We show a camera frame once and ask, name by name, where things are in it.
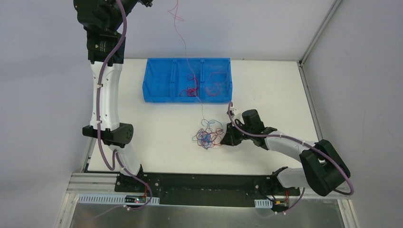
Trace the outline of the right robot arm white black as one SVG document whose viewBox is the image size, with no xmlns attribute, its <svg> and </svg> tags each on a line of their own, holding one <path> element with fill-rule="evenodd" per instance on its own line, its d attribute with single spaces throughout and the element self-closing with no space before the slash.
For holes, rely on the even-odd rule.
<svg viewBox="0 0 403 228">
<path fill-rule="evenodd" d="M 333 191 L 343 195 L 354 193 L 350 170 L 330 141 L 305 141 L 266 127 L 255 109 L 239 114 L 230 106 L 227 115 L 230 121 L 222 145 L 237 146 L 250 140 L 257 147 L 301 163 L 301 168 L 282 167 L 273 173 L 269 185 L 273 193 L 280 195 L 291 187 L 309 187 L 320 196 Z"/>
</svg>

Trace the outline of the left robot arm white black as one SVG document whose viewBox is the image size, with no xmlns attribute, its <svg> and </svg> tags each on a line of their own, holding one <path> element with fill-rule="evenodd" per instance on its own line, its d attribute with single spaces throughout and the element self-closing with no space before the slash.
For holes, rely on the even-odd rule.
<svg viewBox="0 0 403 228">
<path fill-rule="evenodd" d="M 75 0 L 77 20 L 86 31 L 86 47 L 93 77 L 93 110 L 86 137 L 97 139 L 101 157 L 107 168 L 120 167 L 129 176 L 127 186 L 140 192 L 145 179 L 138 175 L 141 163 L 131 140 L 134 127 L 122 123 L 118 116 L 118 89 L 123 69 L 127 16 L 137 3 L 151 7 L 151 0 Z"/>
</svg>

